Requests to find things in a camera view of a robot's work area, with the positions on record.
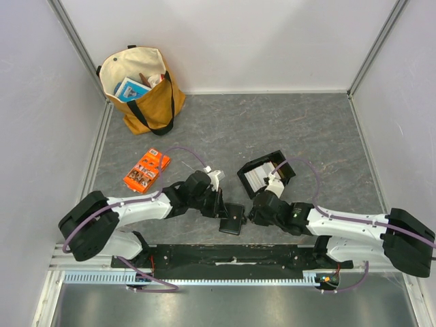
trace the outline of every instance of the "orange package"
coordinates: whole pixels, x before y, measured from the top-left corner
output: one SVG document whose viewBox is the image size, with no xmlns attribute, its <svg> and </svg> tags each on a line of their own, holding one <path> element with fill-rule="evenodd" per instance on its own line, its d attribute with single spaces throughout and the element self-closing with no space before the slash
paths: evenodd
<svg viewBox="0 0 436 327">
<path fill-rule="evenodd" d="M 151 148 L 124 178 L 124 182 L 127 186 L 140 193 L 147 192 L 150 186 L 157 180 L 157 177 L 159 177 L 159 170 L 157 167 L 159 166 L 161 156 L 162 153 Z M 163 157 L 162 171 L 165 170 L 170 161 L 171 159 L 169 157 Z"/>
</svg>

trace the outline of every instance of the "yellow tote bag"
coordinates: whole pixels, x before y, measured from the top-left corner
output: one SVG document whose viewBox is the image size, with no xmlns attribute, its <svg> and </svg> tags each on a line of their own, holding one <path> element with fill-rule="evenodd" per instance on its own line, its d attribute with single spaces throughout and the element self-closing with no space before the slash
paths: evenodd
<svg viewBox="0 0 436 327">
<path fill-rule="evenodd" d="M 125 77 L 141 82 L 139 73 L 144 76 L 164 74 L 165 78 L 142 97 L 122 102 L 114 96 L 116 85 Z M 133 134 L 148 131 L 162 136 L 174 125 L 174 116 L 182 109 L 185 94 L 178 89 L 165 59 L 156 48 L 129 46 L 108 57 L 98 67 L 97 75 L 103 85 L 106 97 L 125 114 L 124 122 Z"/>
</svg>

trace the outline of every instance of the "blue book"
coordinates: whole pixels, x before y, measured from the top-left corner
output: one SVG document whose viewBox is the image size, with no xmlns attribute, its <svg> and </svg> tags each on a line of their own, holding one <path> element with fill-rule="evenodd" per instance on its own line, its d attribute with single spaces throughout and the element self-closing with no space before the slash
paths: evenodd
<svg viewBox="0 0 436 327">
<path fill-rule="evenodd" d="M 126 77 L 118 88 L 118 91 L 115 93 L 115 96 L 122 102 L 128 102 L 139 99 L 150 90 L 149 87 Z"/>
</svg>

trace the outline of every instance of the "white wall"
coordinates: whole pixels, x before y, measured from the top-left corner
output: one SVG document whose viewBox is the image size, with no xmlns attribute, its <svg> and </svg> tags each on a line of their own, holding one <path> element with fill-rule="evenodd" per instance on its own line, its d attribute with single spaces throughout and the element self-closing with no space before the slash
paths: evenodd
<svg viewBox="0 0 436 327">
<path fill-rule="evenodd" d="M 355 95 L 389 207 L 436 231 L 436 2 L 410 1 Z M 436 303 L 436 267 L 426 280 Z"/>
<path fill-rule="evenodd" d="M 160 48 L 184 91 L 346 90 L 395 0 L 63 0 L 96 65 Z"/>
<path fill-rule="evenodd" d="M 44 0 L 0 10 L 0 319 L 29 326 L 104 107 Z"/>
</svg>

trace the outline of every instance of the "book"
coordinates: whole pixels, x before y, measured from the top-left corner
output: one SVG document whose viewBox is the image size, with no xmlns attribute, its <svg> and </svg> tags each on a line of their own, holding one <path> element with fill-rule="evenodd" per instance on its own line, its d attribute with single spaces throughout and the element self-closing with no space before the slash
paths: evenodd
<svg viewBox="0 0 436 327">
<path fill-rule="evenodd" d="M 115 93 L 115 96 L 122 102 L 129 102 L 131 100 L 139 99 L 150 90 L 149 87 L 126 77 L 122 81 L 118 91 Z"/>
<path fill-rule="evenodd" d="M 138 161 L 138 163 L 130 170 L 129 174 L 124 178 L 124 183 L 134 191 L 145 193 L 149 190 L 151 185 L 159 177 L 159 160 L 162 153 L 158 150 L 151 148 L 147 153 Z M 162 159 L 162 171 L 170 163 L 171 159 L 164 156 Z"/>
</svg>

